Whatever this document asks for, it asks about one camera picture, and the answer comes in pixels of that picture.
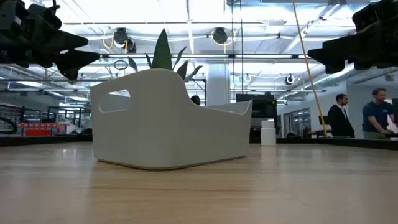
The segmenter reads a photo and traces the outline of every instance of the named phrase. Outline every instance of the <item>black machine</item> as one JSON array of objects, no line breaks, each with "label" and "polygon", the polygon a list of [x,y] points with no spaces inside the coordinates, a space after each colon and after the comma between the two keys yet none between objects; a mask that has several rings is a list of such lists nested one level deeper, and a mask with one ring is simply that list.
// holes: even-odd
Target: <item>black machine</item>
[{"label": "black machine", "polygon": [[55,63],[62,75],[76,80],[82,67],[100,59],[100,54],[75,50],[88,44],[84,37],[60,30],[55,15],[60,6],[46,8],[21,0],[0,0],[0,63],[27,68],[38,64],[50,68]]},{"label": "black machine", "polygon": [[261,121],[266,118],[274,120],[276,134],[279,134],[280,127],[277,125],[277,100],[275,100],[275,96],[271,94],[236,94],[237,102],[249,100],[253,101],[250,143],[259,143],[261,141]]},{"label": "black machine", "polygon": [[[319,124],[320,124],[320,125],[323,125],[321,116],[318,116],[318,119],[319,119]],[[328,116],[323,116],[323,121],[325,122],[325,125],[329,125]]]},{"label": "black machine", "polygon": [[340,72],[346,60],[357,70],[398,65],[398,1],[381,0],[355,13],[356,34],[329,40],[308,56],[326,66],[326,73]]}]

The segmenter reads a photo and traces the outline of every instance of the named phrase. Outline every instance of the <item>black cable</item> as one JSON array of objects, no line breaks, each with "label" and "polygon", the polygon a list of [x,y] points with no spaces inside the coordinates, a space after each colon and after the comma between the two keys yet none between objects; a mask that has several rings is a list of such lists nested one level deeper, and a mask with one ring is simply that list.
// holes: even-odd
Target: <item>black cable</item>
[{"label": "black cable", "polygon": [[232,68],[232,74],[233,74],[233,77],[234,77],[234,79],[233,79],[233,81],[234,81],[234,101],[235,101],[235,103],[236,103],[236,93],[235,93],[235,49],[234,49],[234,45],[235,45],[235,43],[234,43],[234,36],[235,36],[235,34],[234,34],[234,1],[232,1],[232,4],[231,4],[231,25],[232,25],[232,54],[234,55],[234,57],[232,58],[232,65],[233,65],[233,68]]},{"label": "black cable", "polygon": [[18,126],[14,122],[12,122],[10,119],[0,117],[0,121],[4,121],[6,124],[9,124],[9,125],[12,126],[12,130],[10,130],[10,131],[0,131],[0,134],[15,134],[15,133],[17,133]]},{"label": "black cable", "polygon": [[242,13],[242,0],[239,0],[241,8],[241,45],[242,45],[242,94],[243,94],[243,13]]}]

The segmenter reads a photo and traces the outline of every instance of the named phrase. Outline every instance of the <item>white wall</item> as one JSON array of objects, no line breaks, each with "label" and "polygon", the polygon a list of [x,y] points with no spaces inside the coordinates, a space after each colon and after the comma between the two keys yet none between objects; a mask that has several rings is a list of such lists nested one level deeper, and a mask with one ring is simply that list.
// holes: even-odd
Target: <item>white wall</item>
[{"label": "white wall", "polygon": [[387,99],[398,98],[398,90],[391,86],[361,86],[348,85],[348,100],[349,100],[349,119],[351,125],[355,130],[355,138],[363,138],[362,124],[363,116],[362,109],[366,103],[373,100],[372,91],[375,88],[385,88],[387,90]]},{"label": "white wall", "polygon": [[[321,110],[324,116],[327,116],[329,109],[331,106],[333,106],[336,103],[336,95],[343,93],[347,93],[347,87],[346,87],[346,82],[340,82],[338,86],[336,87],[329,87],[329,88],[324,88],[326,92],[324,93],[317,93],[318,99],[320,102]],[[310,113],[311,113],[311,131],[319,131],[322,130],[322,125],[319,124],[319,110],[317,103],[315,101],[315,96],[313,93],[308,94],[305,98],[304,101],[291,101],[288,102],[289,105],[287,106],[278,106],[277,107],[277,114],[282,115],[282,120],[283,120],[283,114],[290,113],[293,111],[297,110],[302,110],[305,108],[310,108]]]}]

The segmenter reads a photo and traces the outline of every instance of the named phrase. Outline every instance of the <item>person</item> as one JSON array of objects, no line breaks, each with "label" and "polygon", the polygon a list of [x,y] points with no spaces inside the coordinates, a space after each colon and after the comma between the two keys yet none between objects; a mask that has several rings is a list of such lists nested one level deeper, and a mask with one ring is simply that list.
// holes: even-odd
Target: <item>person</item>
[{"label": "person", "polygon": [[336,96],[336,104],[329,109],[328,122],[331,126],[331,134],[333,137],[355,138],[355,131],[344,108],[347,104],[347,95],[339,94]]},{"label": "person", "polygon": [[387,129],[388,117],[394,121],[392,104],[385,102],[387,91],[384,88],[373,90],[373,101],[366,104],[362,109],[363,114],[363,136],[365,139],[385,139],[386,134],[393,131]]},{"label": "person", "polygon": [[199,96],[197,96],[197,95],[192,96],[192,97],[191,97],[191,100],[192,100],[192,102],[193,102],[194,104],[200,106],[200,97],[199,97]]}]

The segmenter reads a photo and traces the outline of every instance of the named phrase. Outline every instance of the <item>fluorescent light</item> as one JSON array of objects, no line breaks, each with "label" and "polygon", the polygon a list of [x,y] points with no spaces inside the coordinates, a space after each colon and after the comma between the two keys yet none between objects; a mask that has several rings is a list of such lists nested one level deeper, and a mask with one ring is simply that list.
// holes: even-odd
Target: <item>fluorescent light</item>
[{"label": "fluorescent light", "polygon": [[112,77],[112,75],[103,75],[103,76],[100,76],[98,78],[110,78],[110,77]]},{"label": "fluorescent light", "polygon": [[304,55],[299,55],[298,58],[299,58],[299,59],[305,59],[305,56],[304,56]]},{"label": "fluorescent light", "polygon": [[270,92],[270,93],[286,93],[288,90],[253,90],[258,92]]},{"label": "fluorescent light", "polygon": [[45,89],[44,91],[75,91],[73,89]]},{"label": "fluorescent light", "polygon": [[[177,58],[178,54],[172,54],[172,58]],[[228,58],[227,54],[183,54],[181,58]]]},{"label": "fluorescent light", "polygon": [[77,101],[89,101],[89,99],[80,96],[68,96],[68,97]]},{"label": "fluorescent light", "polygon": [[37,87],[37,88],[46,87],[45,85],[37,83],[37,82],[20,81],[17,83],[22,84],[22,85],[31,86],[31,87]]},{"label": "fluorescent light", "polygon": [[187,89],[187,91],[203,91],[202,89]]},{"label": "fluorescent light", "polygon": [[109,54],[108,50],[106,50],[106,49],[100,49],[100,50],[105,51],[106,53]]},{"label": "fluorescent light", "polygon": [[[317,93],[326,92],[326,90],[315,90]],[[312,93],[313,90],[294,90],[297,93]]]},{"label": "fluorescent light", "polygon": [[292,55],[258,55],[258,54],[244,54],[244,55],[236,55],[236,58],[292,58]]},{"label": "fluorescent light", "polygon": [[[154,57],[154,54],[148,54],[150,58]],[[105,57],[109,58],[146,58],[145,54],[108,54]],[[172,54],[172,58],[177,58],[178,54]],[[228,54],[183,54],[181,58],[229,58]]]},{"label": "fluorescent light", "polygon": [[53,94],[54,96],[64,97],[64,95],[56,93],[56,92],[49,92],[49,93]]},{"label": "fluorescent light", "polygon": [[7,91],[40,91],[38,89],[7,89]]}]

